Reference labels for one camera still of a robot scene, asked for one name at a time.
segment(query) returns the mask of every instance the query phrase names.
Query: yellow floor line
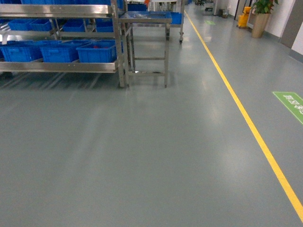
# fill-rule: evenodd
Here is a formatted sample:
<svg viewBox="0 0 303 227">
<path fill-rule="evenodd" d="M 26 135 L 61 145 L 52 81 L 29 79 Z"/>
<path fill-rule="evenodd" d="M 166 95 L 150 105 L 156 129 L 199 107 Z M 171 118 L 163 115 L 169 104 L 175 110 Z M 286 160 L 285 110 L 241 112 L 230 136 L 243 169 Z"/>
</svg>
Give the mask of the yellow floor line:
<svg viewBox="0 0 303 227">
<path fill-rule="evenodd" d="M 268 149 L 266 143 L 264 142 L 263 138 L 261 137 L 260 133 L 258 132 L 255 124 L 252 122 L 250 116 L 248 115 L 247 111 L 243 107 L 241 101 L 237 97 L 236 93 L 234 92 L 233 88 L 231 87 L 230 83 L 228 82 L 227 78 L 225 77 L 224 73 L 220 69 L 217 61 L 215 60 L 214 56 L 212 53 L 209 51 L 208 47 L 206 46 L 204 40 L 202 39 L 201 35 L 199 34 L 196 26 L 194 25 L 193 21 L 190 19 L 189 15 L 187 12 L 185 12 L 185 15 L 187 16 L 189 22 L 191 23 L 192 27 L 194 28 L 196 34 L 198 35 L 201 43 L 203 44 L 205 50 L 207 51 L 209 57 L 213 61 L 214 66 L 218 70 L 224 84 L 226 85 L 227 89 L 229 90 L 232 98 L 234 99 L 235 103 L 237 104 L 238 108 L 240 109 L 246 123 L 248 124 L 251 132 L 255 136 L 258 144 L 260 145 L 265 157 L 267 158 L 271 168 L 273 169 L 274 173 L 276 174 L 277 179 L 279 180 L 282 188 L 284 189 L 286 195 L 288 196 L 292 206 L 294 207 L 295 211 L 297 212 L 299 218 L 303 222 L 303 206 L 300 203 L 298 197 L 296 196 L 295 192 L 293 191 L 292 187 L 290 186 L 288 180 L 284 176 L 284 173 L 282 172 L 281 168 L 279 167 L 278 163 L 276 162 L 275 158 L 271 154 L 270 150 Z"/>
</svg>

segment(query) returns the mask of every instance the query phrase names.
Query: gray epoxy floor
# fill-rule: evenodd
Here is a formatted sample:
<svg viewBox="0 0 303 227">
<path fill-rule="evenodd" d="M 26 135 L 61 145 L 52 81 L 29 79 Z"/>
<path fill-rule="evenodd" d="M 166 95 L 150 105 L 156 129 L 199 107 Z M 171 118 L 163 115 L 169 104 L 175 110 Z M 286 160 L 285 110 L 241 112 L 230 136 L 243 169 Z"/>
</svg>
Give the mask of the gray epoxy floor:
<svg viewBox="0 0 303 227">
<path fill-rule="evenodd" d="M 232 19 L 187 11 L 303 201 L 303 126 L 272 94 L 303 96 L 303 65 Z M 163 50 L 163 33 L 136 30 L 136 50 Z M 86 74 L 47 89 L 56 74 L 32 74 L 1 90 L 0 226 L 302 226 L 187 19 L 169 63 L 167 89 L 163 78 L 118 89 L 116 75 L 82 89 Z"/>
</svg>

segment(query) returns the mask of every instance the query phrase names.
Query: green floor sign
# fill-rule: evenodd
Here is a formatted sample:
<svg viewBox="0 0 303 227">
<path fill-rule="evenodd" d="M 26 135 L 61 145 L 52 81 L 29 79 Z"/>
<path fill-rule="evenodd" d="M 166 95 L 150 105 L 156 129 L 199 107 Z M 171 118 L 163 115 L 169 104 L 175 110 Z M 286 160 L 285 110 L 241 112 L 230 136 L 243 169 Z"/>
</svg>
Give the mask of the green floor sign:
<svg viewBox="0 0 303 227">
<path fill-rule="evenodd" d="M 208 25 L 215 25 L 215 23 L 211 20 L 206 20 L 205 23 L 207 23 Z"/>
<path fill-rule="evenodd" d="M 303 124 L 303 99 L 295 92 L 273 92 L 287 109 Z"/>
</svg>

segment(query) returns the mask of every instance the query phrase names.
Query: metal cart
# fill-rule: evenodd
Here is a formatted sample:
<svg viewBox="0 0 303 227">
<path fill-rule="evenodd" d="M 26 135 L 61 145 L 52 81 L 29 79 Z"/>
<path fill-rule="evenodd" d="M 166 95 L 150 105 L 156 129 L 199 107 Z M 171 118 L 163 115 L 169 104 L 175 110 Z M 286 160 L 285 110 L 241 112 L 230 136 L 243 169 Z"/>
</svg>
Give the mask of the metal cart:
<svg viewBox="0 0 303 227">
<path fill-rule="evenodd" d="M 143 3 L 144 0 L 127 0 L 127 2 L 140 2 Z M 172 24 L 170 27 L 177 27 L 180 28 L 180 39 L 179 42 L 182 44 L 183 42 L 183 22 L 184 22 L 184 7 L 185 7 L 185 1 L 184 0 L 151 0 L 149 4 L 149 9 L 152 9 L 153 11 L 162 11 L 162 9 L 158 9 L 156 7 L 156 3 L 176 3 L 176 11 L 180 12 L 182 14 L 182 19 L 181 19 L 181 24 Z"/>
<path fill-rule="evenodd" d="M 126 76 L 127 84 L 129 85 L 128 76 L 164 76 L 164 86 L 167 87 L 168 81 L 168 68 L 169 68 L 169 30 L 171 24 L 171 17 L 159 17 L 161 12 L 126 12 L 119 19 L 122 27 L 123 34 L 123 45 L 125 48 L 125 71 L 128 72 Z M 135 57 L 134 52 L 134 37 L 133 37 L 133 26 L 158 26 L 165 28 L 165 52 L 164 57 Z M 148 61 L 158 60 L 164 61 L 164 72 L 142 72 L 135 70 L 135 61 Z"/>
<path fill-rule="evenodd" d="M 91 72 L 91 73 L 115 73 L 118 71 L 120 87 L 125 86 L 124 58 L 121 46 L 120 25 L 118 22 L 117 1 L 111 0 L 111 5 L 22 5 L 22 4 L 1 4 L 0 18 L 48 18 L 56 21 L 57 18 L 107 18 L 113 20 L 113 33 L 86 32 L 61 32 L 53 30 L 46 32 L 33 31 L 10 31 L 7 28 L 2 29 L 3 44 L 6 43 L 8 35 L 31 35 L 31 36 L 50 36 L 55 39 L 62 37 L 86 37 L 86 38 L 109 38 L 116 41 L 117 60 L 112 63 L 48 63 L 42 62 L 42 59 L 32 62 L 5 62 L 0 61 L 0 71 L 20 71 L 20 72 Z"/>
</svg>

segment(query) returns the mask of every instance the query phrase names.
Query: potted plant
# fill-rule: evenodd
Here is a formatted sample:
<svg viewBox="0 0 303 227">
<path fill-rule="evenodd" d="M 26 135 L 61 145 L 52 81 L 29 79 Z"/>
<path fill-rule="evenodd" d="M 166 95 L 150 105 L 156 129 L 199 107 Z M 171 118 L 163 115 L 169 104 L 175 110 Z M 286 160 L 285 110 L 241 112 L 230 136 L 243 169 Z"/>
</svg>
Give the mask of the potted plant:
<svg viewBox="0 0 303 227">
<path fill-rule="evenodd" d="M 278 0 L 257 0 L 253 5 L 252 5 L 252 10 L 253 13 L 256 15 L 254 27 L 252 29 L 251 36 L 253 38 L 261 38 L 268 18 L 271 14 L 271 11 L 274 7 L 275 4 L 279 4 Z"/>
</svg>

